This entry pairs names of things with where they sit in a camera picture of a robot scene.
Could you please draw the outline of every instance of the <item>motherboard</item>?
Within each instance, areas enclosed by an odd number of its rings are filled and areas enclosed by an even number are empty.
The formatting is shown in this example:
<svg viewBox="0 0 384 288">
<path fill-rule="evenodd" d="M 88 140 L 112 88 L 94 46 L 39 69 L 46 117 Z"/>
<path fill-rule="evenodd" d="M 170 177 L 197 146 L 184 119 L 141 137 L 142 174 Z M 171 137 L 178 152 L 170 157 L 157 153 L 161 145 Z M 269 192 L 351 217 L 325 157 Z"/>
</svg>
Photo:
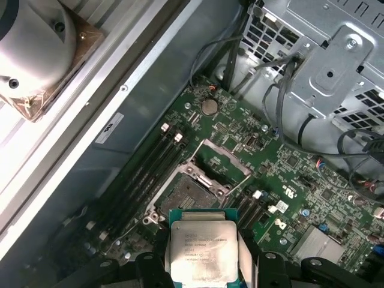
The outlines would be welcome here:
<svg viewBox="0 0 384 288">
<path fill-rule="evenodd" d="M 261 249 L 297 263 L 323 257 L 356 272 L 384 224 L 374 204 L 343 187 L 332 166 L 282 145 L 252 106 L 201 78 L 99 198 L 82 243 L 124 264 L 152 249 L 173 208 L 236 208 L 238 229 L 253 230 Z"/>
</svg>

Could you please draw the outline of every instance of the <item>small component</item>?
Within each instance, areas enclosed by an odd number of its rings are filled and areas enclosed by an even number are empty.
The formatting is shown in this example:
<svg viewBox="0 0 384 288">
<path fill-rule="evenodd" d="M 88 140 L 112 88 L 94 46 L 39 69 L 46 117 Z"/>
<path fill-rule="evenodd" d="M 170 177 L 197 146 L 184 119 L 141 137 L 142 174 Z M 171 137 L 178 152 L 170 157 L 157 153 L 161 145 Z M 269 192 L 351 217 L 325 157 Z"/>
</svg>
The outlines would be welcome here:
<svg viewBox="0 0 384 288">
<path fill-rule="evenodd" d="M 263 132 L 267 132 L 268 129 L 269 129 L 268 125 L 266 125 L 266 124 L 263 124 L 263 125 L 262 125 L 262 131 L 263 131 Z"/>
<path fill-rule="evenodd" d="M 260 199 L 262 196 L 263 196 L 263 193 L 260 190 L 256 190 L 252 195 L 252 197 L 255 199 Z"/>
<path fill-rule="evenodd" d="M 322 223 L 319 225 L 319 229 L 323 232 L 327 232 L 328 231 L 328 225 L 326 223 Z"/>
<path fill-rule="evenodd" d="M 298 222 L 301 224 L 305 223 L 305 222 L 307 222 L 307 218 L 305 218 L 303 215 L 300 215 L 298 218 Z"/>
<path fill-rule="evenodd" d="M 125 254 L 124 254 L 124 258 L 126 259 L 126 260 L 129 260 L 130 258 L 131 258 L 131 253 L 129 253 L 129 252 L 126 252 Z"/>
<path fill-rule="evenodd" d="M 322 193 L 322 197 L 325 200 L 329 200 L 333 196 L 333 192 L 329 189 L 325 189 L 324 192 Z"/>
<path fill-rule="evenodd" d="M 176 136 L 175 136 L 175 141 L 176 141 L 176 142 L 180 142 L 181 139 L 182 139 L 182 134 L 177 133 Z"/>
<path fill-rule="evenodd" d="M 166 132 L 166 131 L 168 131 L 168 129 L 169 129 L 169 125 L 168 125 L 167 123 L 164 123 L 164 124 L 161 126 L 161 130 L 162 130 L 162 132 Z"/>
<path fill-rule="evenodd" d="M 206 99 L 202 103 L 202 112 L 207 116 L 215 115 L 218 111 L 218 104 L 214 99 Z"/>
<path fill-rule="evenodd" d="M 316 180 L 313 179 L 312 177 L 310 176 L 305 176 L 305 175 L 300 175 L 298 176 L 297 178 L 297 181 L 303 185 L 303 186 L 306 186 L 308 187 L 309 189 L 312 189 L 314 187 L 314 184 L 316 183 Z"/>
<path fill-rule="evenodd" d="M 304 217 L 309 217 L 311 215 L 311 211 L 309 209 L 300 209 L 300 214 Z"/>
<path fill-rule="evenodd" d="M 286 238 L 281 238 L 279 242 L 281 245 L 287 245 L 288 244 L 288 240 Z"/>
<path fill-rule="evenodd" d="M 369 241 L 373 244 L 377 244 L 377 245 L 382 244 L 382 241 L 380 240 L 380 238 L 374 234 L 367 235 L 366 239 L 367 239 L 367 241 Z"/>
<path fill-rule="evenodd" d="M 265 224 L 269 219 L 269 215 L 267 213 L 264 213 L 261 217 L 260 217 L 260 224 Z"/>
<path fill-rule="evenodd" d="M 367 204 L 367 201 L 362 197 L 356 197 L 352 200 L 352 203 L 356 206 L 363 206 Z"/>
<path fill-rule="evenodd" d="M 296 166 L 296 164 L 299 162 L 299 159 L 296 158 L 295 156 L 291 155 L 288 159 L 287 159 L 287 164 L 294 168 Z"/>
<path fill-rule="evenodd" d="M 255 145 L 255 143 L 256 143 L 256 141 L 257 141 L 257 138 L 259 137 L 259 135 L 258 134 L 252 134 L 249 138 L 248 138 L 248 140 L 247 140 L 247 142 L 245 143 L 245 147 L 248 147 L 248 148 L 253 148 L 254 147 L 254 145 Z"/>
<path fill-rule="evenodd" d="M 269 213 L 275 214 L 276 211 L 277 211 L 277 207 L 275 205 L 268 206 Z"/>
<path fill-rule="evenodd" d="M 314 226 L 310 226 L 292 250 L 299 261 L 308 257 L 321 257 L 337 263 L 345 249 Z"/>
<path fill-rule="evenodd" d="M 384 246 L 383 245 L 375 245 L 372 249 L 372 251 L 381 256 L 381 257 L 384 257 Z"/>
<path fill-rule="evenodd" d="M 375 211 L 373 212 L 373 216 L 377 219 L 383 219 L 384 218 L 384 208 L 383 207 L 377 207 Z"/>
<path fill-rule="evenodd" d="M 277 202 L 277 205 L 276 205 L 276 209 L 279 210 L 281 213 L 285 213 L 287 211 L 288 207 L 289 207 L 289 205 L 282 200 Z"/>
</svg>

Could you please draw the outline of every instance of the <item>metal bracket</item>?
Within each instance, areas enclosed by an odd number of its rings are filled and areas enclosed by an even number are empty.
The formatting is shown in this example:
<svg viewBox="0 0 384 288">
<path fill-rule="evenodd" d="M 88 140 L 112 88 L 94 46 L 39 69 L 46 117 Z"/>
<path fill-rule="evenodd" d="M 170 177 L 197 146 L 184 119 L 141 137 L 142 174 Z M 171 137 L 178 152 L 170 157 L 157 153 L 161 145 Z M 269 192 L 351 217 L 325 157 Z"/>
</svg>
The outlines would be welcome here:
<svg viewBox="0 0 384 288">
<path fill-rule="evenodd" d="M 300 66 L 290 93 L 325 118 L 344 101 L 361 78 L 363 61 L 373 49 L 354 29 L 342 26 L 328 47 L 316 47 Z"/>
</svg>

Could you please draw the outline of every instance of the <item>screw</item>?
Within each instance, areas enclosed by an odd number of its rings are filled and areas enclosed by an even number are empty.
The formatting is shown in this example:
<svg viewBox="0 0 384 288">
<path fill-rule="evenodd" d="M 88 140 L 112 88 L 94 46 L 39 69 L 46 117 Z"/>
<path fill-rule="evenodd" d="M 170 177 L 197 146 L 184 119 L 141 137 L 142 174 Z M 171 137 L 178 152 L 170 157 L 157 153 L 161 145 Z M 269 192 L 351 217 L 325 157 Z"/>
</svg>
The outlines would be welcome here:
<svg viewBox="0 0 384 288">
<path fill-rule="evenodd" d="M 356 47 L 357 44 L 358 44 L 358 43 L 357 43 L 356 40 L 354 40 L 354 39 L 350 39 L 350 40 L 348 41 L 348 43 L 347 43 L 346 48 L 347 48 L 347 50 L 353 49 L 353 48 Z"/>
<path fill-rule="evenodd" d="M 65 30 L 65 24 L 62 22 L 57 22 L 57 23 L 55 23 L 53 28 L 56 32 L 61 33 L 61 32 L 64 32 L 64 30 Z"/>
<path fill-rule="evenodd" d="M 266 253 L 265 257 L 267 257 L 268 259 L 276 259 L 276 255 L 274 253 Z"/>
<path fill-rule="evenodd" d="M 120 91 L 121 92 L 125 92 L 125 91 L 127 91 L 128 90 L 128 86 L 127 85 L 121 85 L 120 86 Z"/>
<path fill-rule="evenodd" d="M 81 32 L 81 33 L 79 34 L 79 36 L 80 36 L 80 40 L 85 40 L 85 38 L 86 38 L 86 33 L 85 33 L 85 32 Z"/>
<path fill-rule="evenodd" d="M 317 259 L 312 259 L 311 261 L 310 261 L 310 263 L 311 263 L 311 265 L 313 265 L 313 266 L 322 266 L 323 264 L 320 262 L 320 261 L 318 261 Z"/>
<path fill-rule="evenodd" d="M 281 239 L 280 239 L 280 244 L 281 244 L 281 245 L 287 245 L 287 243 L 288 243 L 288 241 L 287 241 L 286 238 L 281 238 Z"/>
<path fill-rule="evenodd" d="M 263 132 L 267 132 L 268 128 L 269 128 L 268 125 L 266 125 L 266 124 L 262 125 L 262 131 Z"/>
<path fill-rule="evenodd" d="M 8 85 L 11 89 L 16 89 L 17 87 L 19 87 L 19 81 L 17 79 L 11 79 Z"/>
</svg>

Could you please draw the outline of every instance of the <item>blue capacitor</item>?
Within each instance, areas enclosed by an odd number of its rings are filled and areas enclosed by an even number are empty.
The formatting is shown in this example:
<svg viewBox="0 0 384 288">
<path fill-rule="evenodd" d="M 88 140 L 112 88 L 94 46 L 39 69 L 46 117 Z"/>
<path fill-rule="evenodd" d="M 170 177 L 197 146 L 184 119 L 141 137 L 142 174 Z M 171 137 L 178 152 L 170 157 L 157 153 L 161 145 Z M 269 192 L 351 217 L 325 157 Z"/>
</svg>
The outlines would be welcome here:
<svg viewBox="0 0 384 288">
<path fill-rule="evenodd" d="M 384 257 L 384 246 L 383 245 L 375 245 L 372 251 L 379 256 Z"/>
<path fill-rule="evenodd" d="M 323 232 L 327 232 L 328 231 L 328 225 L 326 223 L 320 224 L 319 230 L 321 230 Z"/>
<path fill-rule="evenodd" d="M 300 214 L 307 218 L 311 215 L 311 211 L 309 209 L 300 209 Z"/>
</svg>

